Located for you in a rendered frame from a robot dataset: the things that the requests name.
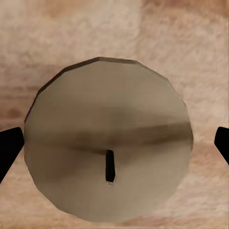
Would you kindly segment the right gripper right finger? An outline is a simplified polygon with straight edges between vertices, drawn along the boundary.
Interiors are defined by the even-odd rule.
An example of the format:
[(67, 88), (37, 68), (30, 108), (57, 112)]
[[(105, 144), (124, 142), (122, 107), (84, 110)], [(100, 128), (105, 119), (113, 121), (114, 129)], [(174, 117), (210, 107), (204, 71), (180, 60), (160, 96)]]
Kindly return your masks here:
[(216, 132), (214, 143), (226, 162), (229, 164), (229, 129), (219, 127)]

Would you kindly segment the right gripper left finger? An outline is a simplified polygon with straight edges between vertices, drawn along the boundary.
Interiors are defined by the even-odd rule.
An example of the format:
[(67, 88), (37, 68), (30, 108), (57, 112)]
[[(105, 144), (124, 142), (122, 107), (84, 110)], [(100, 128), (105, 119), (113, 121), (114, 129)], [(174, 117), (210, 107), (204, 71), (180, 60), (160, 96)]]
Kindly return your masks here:
[(19, 127), (0, 132), (0, 183), (21, 149), (24, 149), (24, 137)]

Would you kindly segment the pillar candle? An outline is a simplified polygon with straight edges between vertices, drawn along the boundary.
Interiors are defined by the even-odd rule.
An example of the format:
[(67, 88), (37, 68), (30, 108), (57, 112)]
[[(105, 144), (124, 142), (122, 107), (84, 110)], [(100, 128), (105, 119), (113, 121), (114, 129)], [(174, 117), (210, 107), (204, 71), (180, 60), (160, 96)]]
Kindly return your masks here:
[(194, 136), (171, 82), (128, 59), (67, 66), (37, 93), (23, 160), (43, 196), (88, 222), (122, 223), (172, 197)]

